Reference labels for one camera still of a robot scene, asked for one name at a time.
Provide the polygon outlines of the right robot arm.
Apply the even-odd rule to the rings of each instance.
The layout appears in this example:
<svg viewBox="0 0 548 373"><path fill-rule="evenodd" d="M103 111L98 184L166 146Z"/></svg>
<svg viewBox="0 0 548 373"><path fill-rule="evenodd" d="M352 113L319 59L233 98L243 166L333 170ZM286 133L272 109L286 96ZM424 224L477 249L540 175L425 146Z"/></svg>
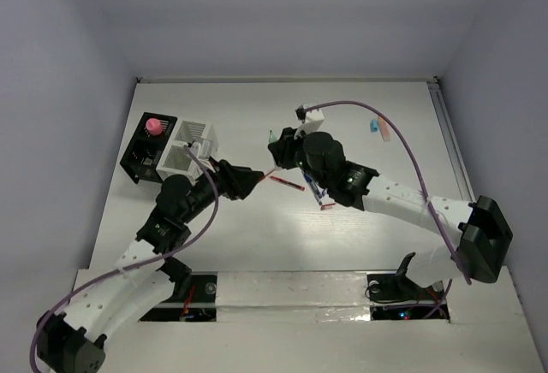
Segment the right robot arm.
<svg viewBox="0 0 548 373"><path fill-rule="evenodd" d="M497 281L513 234L494 199L427 196L349 161L342 144L325 132L299 136L288 127L268 150L276 167L300 169L341 206L390 216L441 236L441 246L411 252L402 260L394 277L401 296L413 298L434 282L459 275L486 284Z"/></svg>

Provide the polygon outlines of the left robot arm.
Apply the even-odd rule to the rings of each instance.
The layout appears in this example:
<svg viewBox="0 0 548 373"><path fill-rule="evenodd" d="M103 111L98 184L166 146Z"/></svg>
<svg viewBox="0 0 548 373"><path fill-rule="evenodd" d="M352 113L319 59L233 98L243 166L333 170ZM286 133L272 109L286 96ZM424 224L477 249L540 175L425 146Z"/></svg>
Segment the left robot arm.
<svg viewBox="0 0 548 373"><path fill-rule="evenodd" d="M204 209L218 209L221 197L243 200L264 175L225 160L201 170L196 181L165 179L154 209L113 269L77 287L39 319L29 352L32 371L44 363L53 372L96 372L118 330L165 299L188 294L192 270L176 258L199 239L188 224Z"/></svg>

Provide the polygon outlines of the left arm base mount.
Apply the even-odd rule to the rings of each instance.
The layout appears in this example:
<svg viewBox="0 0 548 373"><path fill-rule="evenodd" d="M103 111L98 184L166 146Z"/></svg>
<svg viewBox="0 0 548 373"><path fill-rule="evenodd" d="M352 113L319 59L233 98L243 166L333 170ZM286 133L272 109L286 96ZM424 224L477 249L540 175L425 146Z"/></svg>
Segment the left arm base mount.
<svg viewBox="0 0 548 373"><path fill-rule="evenodd" d="M193 274L187 293L172 295L149 310L141 322L208 323L217 321L217 273Z"/></svg>

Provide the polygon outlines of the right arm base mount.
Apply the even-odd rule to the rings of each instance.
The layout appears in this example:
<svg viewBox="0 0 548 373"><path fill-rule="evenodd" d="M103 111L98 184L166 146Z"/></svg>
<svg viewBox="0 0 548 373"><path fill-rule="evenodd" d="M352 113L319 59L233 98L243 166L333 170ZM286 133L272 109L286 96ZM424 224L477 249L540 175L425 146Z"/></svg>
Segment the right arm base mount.
<svg viewBox="0 0 548 373"><path fill-rule="evenodd" d="M420 287L407 277L415 253L404 257L397 270L367 275L365 297L373 321L450 320L442 282Z"/></svg>

